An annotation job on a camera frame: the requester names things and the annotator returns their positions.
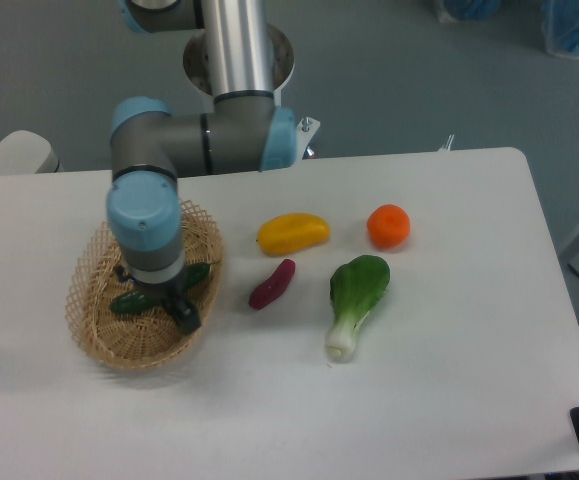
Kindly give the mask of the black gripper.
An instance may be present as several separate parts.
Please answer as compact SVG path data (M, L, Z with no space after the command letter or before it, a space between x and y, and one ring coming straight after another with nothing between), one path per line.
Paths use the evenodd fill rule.
M164 303L164 310L183 335L191 335L201 327L201 317L196 306L184 297L185 273L183 270L171 279L155 284L137 280L122 265L115 266L113 272L121 284L129 282L133 286L132 290L138 290L147 297L161 300Z

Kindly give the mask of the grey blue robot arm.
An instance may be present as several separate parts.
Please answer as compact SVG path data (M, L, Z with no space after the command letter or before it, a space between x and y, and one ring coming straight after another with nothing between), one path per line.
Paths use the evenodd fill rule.
M177 182L182 177L291 166L294 115L274 99L273 50L260 1L122 1L138 33L200 29L213 111L175 116L149 97L121 102L112 119L107 221L124 275L189 335L202 321L185 292L187 264Z

